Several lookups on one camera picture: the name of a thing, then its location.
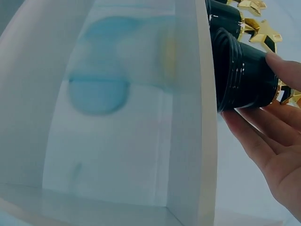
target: trophy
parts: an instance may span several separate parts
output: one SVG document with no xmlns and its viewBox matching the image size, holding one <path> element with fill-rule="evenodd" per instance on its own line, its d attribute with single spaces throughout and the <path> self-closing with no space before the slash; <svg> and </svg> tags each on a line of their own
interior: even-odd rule
<svg viewBox="0 0 301 226">
<path fill-rule="evenodd" d="M 206 9 L 210 33 L 215 33 L 219 28 L 223 27 L 236 39 L 240 40 L 244 33 L 255 31 L 255 28 L 246 24 L 242 12 L 232 6 L 214 0 L 206 0 Z"/>
<path fill-rule="evenodd" d="M 233 1 L 238 2 L 238 8 L 247 9 L 255 16 L 261 16 L 261 10 L 266 9 L 267 5 L 261 0 L 216 0 L 223 4 L 230 4 Z"/>
<path fill-rule="evenodd" d="M 276 100 L 281 87 L 264 52 L 238 42 L 224 28 L 215 33 L 212 50 L 218 112 L 264 107 Z"/>
<path fill-rule="evenodd" d="M 238 7 L 257 16 L 266 4 L 261 0 L 236 0 Z M 281 104 L 301 107 L 301 92 L 279 80 L 265 61 L 266 53 L 240 43 L 249 34 L 250 43 L 258 42 L 266 51 L 277 53 L 282 36 L 267 20 L 244 18 L 243 13 L 229 5 L 232 0 L 206 0 L 212 38 L 218 111 L 234 108 L 264 107 L 283 96 Z"/>
</svg>

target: black trophy cup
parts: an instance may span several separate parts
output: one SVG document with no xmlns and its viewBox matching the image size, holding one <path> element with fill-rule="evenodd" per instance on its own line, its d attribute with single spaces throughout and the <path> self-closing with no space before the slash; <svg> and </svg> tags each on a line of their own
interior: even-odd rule
<svg viewBox="0 0 301 226">
<path fill-rule="evenodd" d="M 214 0 L 206 0 L 206 9 L 211 33 L 223 27 L 238 39 L 244 32 L 244 19 L 238 9 Z"/>
<path fill-rule="evenodd" d="M 218 112 L 269 105 L 278 78 L 265 61 L 265 53 L 239 43 L 220 28 L 212 42 Z"/>
<path fill-rule="evenodd" d="M 215 1 L 218 1 L 218 2 L 223 3 L 223 4 L 227 4 L 228 3 L 228 0 L 215 0 Z"/>
</svg>

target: blue stain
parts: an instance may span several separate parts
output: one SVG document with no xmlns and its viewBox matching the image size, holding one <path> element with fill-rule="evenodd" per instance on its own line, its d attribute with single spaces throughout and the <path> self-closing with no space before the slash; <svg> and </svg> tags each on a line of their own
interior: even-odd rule
<svg viewBox="0 0 301 226">
<path fill-rule="evenodd" d="M 137 28 L 142 25 L 142 23 L 142 20 L 137 20 L 130 17 L 107 17 L 91 24 L 83 35 L 83 39 L 101 38 L 116 41 L 116 39 L 122 39 L 125 35 L 136 31 Z"/>
<path fill-rule="evenodd" d="M 69 94 L 73 106 L 91 115 L 110 114 L 127 101 L 126 81 L 70 81 Z"/>
<path fill-rule="evenodd" d="M 125 105 L 129 82 L 125 80 L 127 72 L 118 61 L 115 47 L 141 24 L 142 21 L 129 17 L 108 17 L 91 24 L 79 39 L 91 46 L 91 52 L 82 63 L 100 70 L 93 76 L 78 72 L 69 76 L 69 96 L 77 110 L 103 115 Z"/>
</svg>

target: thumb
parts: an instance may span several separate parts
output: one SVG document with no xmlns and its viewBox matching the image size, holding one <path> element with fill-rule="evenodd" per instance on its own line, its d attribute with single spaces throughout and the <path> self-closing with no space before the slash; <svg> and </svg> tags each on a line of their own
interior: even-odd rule
<svg viewBox="0 0 301 226">
<path fill-rule="evenodd" d="M 276 76 L 289 87 L 301 91 L 301 64 L 285 61 L 275 53 L 268 53 L 266 61 Z"/>
</svg>

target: finger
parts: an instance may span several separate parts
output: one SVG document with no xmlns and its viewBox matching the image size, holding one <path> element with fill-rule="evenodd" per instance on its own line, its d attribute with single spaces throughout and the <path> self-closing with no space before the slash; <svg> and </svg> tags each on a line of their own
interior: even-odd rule
<svg viewBox="0 0 301 226">
<path fill-rule="evenodd" d="M 261 109 L 242 109 L 242 116 L 263 134 L 284 146 L 301 144 L 300 133 L 276 116 Z"/>
<path fill-rule="evenodd" d="M 268 53 L 266 61 L 273 72 L 289 87 L 301 91 L 301 64 L 285 61 L 275 53 Z"/>
<path fill-rule="evenodd" d="M 222 115 L 231 132 L 242 144 L 247 155 L 264 171 L 265 166 L 276 154 L 236 111 L 224 112 Z"/>
<path fill-rule="evenodd" d="M 261 133 L 258 129 L 254 128 L 254 131 L 271 147 L 271 149 L 276 153 L 276 154 L 281 154 L 286 152 L 286 148 L 281 145 L 280 143 L 276 142 L 275 140 L 267 137 L 263 133 Z"/>
<path fill-rule="evenodd" d="M 289 105 L 281 105 L 276 101 L 264 107 L 264 110 L 301 132 L 301 109 Z"/>
</svg>

